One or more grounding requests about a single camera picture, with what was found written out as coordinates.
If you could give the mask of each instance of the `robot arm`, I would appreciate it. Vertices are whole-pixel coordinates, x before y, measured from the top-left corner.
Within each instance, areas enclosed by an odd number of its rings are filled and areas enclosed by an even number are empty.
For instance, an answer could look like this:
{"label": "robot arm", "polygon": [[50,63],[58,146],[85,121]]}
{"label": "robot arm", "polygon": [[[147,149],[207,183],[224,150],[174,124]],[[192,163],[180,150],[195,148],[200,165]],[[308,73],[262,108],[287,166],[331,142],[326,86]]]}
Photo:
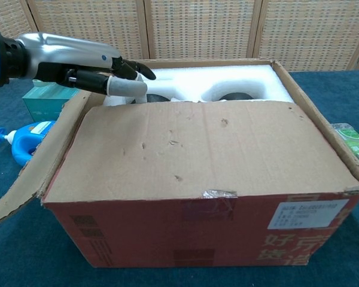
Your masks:
{"label": "robot arm", "polygon": [[138,73],[156,79],[147,66],[123,59],[107,44],[41,32],[18,39],[0,34],[0,87],[9,78],[28,78],[109,96],[139,97],[147,86]]}

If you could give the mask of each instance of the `cardboard box flap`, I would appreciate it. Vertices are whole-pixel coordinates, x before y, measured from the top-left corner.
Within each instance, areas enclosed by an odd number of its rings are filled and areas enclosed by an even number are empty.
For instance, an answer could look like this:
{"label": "cardboard box flap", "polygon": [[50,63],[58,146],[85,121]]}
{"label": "cardboard box flap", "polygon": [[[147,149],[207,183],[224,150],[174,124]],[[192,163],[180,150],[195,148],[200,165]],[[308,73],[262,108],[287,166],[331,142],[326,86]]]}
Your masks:
{"label": "cardboard box flap", "polygon": [[217,67],[217,66],[242,66],[242,65],[272,65],[269,59],[151,59],[138,60],[151,69],[189,68],[189,67]]}
{"label": "cardboard box flap", "polygon": [[[287,91],[292,95],[295,103],[299,105],[307,116],[314,122],[330,145],[337,152],[338,156],[347,165],[347,168],[350,170],[352,175],[359,180],[359,160],[356,156],[343,142],[337,132],[335,132],[332,128],[331,124],[323,117],[318,108],[312,103],[306,93],[298,86],[283,66],[278,62],[274,62],[273,69],[278,74]],[[351,190],[353,193],[359,192],[359,188],[348,188],[347,190],[349,193]]]}
{"label": "cardboard box flap", "polygon": [[[7,193],[1,197],[0,221],[14,213],[33,197],[43,194],[73,137],[73,131],[82,119],[80,115],[90,96],[90,92],[81,91],[66,103],[66,107],[63,108],[58,119],[58,124],[55,124],[48,132],[32,160],[22,169]],[[103,101],[104,97],[99,96],[97,100]]]}
{"label": "cardboard box flap", "polygon": [[162,102],[91,109],[44,203],[352,187],[359,182],[294,103]]}

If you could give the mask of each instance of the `woven rattan panel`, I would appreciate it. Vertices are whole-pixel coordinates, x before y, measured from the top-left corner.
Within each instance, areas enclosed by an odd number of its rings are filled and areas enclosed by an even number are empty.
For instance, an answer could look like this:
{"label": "woven rattan panel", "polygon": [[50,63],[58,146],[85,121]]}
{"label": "woven rattan panel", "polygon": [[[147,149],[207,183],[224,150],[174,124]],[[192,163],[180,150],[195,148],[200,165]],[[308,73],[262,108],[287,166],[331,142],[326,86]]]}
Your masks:
{"label": "woven rattan panel", "polygon": [[0,32],[3,36],[16,38],[30,32],[31,27],[19,1],[0,1]]}
{"label": "woven rattan panel", "polygon": [[358,43],[359,0],[269,0],[259,56],[289,71],[344,70]]}
{"label": "woven rattan panel", "polygon": [[33,0],[43,32],[104,42],[128,59],[141,59],[136,1]]}
{"label": "woven rattan panel", "polygon": [[247,56],[254,0],[148,1],[153,30],[148,36],[156,58]]}

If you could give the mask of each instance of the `white label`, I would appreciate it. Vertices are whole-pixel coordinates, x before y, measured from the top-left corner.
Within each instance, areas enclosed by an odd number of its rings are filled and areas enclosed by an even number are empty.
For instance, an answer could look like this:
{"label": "white label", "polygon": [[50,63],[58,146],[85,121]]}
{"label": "white label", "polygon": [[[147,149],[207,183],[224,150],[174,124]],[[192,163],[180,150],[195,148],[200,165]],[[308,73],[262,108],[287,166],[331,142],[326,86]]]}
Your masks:
{"label": "white label", "polygon": [[328,227],[348,199],[281,202],[267,229]]}
{"label": "white label", "polygon": [[43,130],[45,130],[51,121],[43,121],[42,123],[37,124],[32,130],[31,133],[37,133],[38,135],[42,133]]}

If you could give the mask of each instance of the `cardboard box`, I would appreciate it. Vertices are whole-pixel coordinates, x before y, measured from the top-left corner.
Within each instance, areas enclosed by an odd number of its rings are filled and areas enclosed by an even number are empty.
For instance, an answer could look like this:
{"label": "cardboard box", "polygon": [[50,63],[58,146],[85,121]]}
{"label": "cardboard box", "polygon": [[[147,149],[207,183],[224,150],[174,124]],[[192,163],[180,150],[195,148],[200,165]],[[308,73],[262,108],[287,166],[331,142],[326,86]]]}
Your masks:
{"label": "cardboard box", "polygon": [[23,96],[23,101],[34,121],[56,121],[63,105],[80,90],[49,84],[33,87]]}
{"label": "cardboard box", "polygon": [[270,60],[295,104],[100,106],[82,91],[0,199],[41,198],[95,267],[305,265],[359,201],[359,162]]}

